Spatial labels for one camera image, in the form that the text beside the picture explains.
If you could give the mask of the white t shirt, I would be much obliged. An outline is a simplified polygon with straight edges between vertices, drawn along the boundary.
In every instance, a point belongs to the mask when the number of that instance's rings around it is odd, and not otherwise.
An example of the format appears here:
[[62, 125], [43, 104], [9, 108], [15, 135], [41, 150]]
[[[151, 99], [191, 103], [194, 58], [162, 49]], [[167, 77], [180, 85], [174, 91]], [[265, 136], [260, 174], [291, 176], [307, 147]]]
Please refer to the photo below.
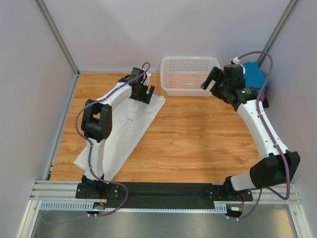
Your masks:
[[112, 112], [112, 131], [104, 147], [104, 179], [113, 180], [165, 104], [164, 96], [153, 95], [145, 104], [126, 99]]

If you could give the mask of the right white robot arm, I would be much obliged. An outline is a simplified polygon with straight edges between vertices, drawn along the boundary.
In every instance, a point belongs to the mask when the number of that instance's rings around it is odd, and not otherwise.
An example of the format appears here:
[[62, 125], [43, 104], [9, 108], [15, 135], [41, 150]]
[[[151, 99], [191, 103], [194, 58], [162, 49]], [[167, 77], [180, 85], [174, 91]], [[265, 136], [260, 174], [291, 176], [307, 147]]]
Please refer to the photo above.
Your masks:
[[248, 172], [227, 177], [224, 196], [234, 200], [242, 190], [271, 188], [275, 185], [290, 185], [300, 163], [298, 152], [291, 152], [281, 141], [269, 122], [258, 92], [246, 87], [241, 65], [229, 64], [223, 69], [213, 67], [201, 88], [212, 84], [211, 94], [230, 104], [245, 122], [259, 154], [259, 162]]

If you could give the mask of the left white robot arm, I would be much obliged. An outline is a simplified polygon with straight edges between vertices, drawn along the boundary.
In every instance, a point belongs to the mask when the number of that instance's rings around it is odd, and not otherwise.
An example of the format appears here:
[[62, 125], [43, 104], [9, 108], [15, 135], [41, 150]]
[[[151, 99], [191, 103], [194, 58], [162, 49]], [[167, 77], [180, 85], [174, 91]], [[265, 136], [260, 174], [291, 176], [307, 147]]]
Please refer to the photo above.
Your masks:
[[147, 68], [133, 68], [131, 73], [118, 80], [117, 84], [100, 99], [86, 101], [75, 119], [77, 133], [87, 141], [88, 168], [82, 177], [82, 183], [88, 184], [87, 193], [93, 199], [99, 199], [104, 194], [106, 183], [103, 172], [103, 149], [106, 139], [112, 131], [112, 112], [126, 99], [132, 99], [149, 104], [154, 86], [150, 85], [151, 74]]

